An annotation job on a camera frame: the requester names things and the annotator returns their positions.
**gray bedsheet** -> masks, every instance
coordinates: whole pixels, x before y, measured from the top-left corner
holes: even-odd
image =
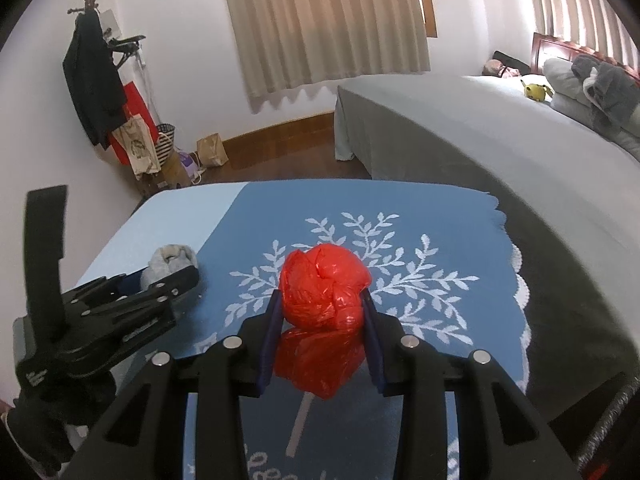
[[[531,289],[527,394],[551,420],[638,362],[640,164],[519,81],[363,76],[338,87],[338,160],[498,197]]]

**pikachu plush toy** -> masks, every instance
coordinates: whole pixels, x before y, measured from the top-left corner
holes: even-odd
[[[520,82],[522,83],[522,86],[524,86],[524,95],[529,99],[533,99],[534,101],[541,103],[545,100],[546,94],[549,94],[549,97],[554,96],[554,91],[547,85],[536,85],[534,83],[527,85],[522,79]]]

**gray blanket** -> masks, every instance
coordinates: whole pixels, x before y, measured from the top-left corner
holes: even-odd
[[[609,140],[627,124],[640,104],[640,89],[619,66],[602,62],[593,56],[580,54],[572,65],[572,72],[584,83],[593,69],[598,74],[586,88],[591,100],[592,129]]]

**striped bag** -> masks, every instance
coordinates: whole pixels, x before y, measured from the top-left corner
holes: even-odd
[[[162,166],[174,150],[175,126],[172,124],[162,123],[156,126],[158,128],[158,142],[156,142],[156,154]]]

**crumpled red bag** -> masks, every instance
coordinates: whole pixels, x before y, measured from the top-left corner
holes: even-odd
[[[280,274],[284,316],[274,371],[299,390],[333,397],[364,361],[360,293],[371,284],[351,251],[331,244],[292,252]]]

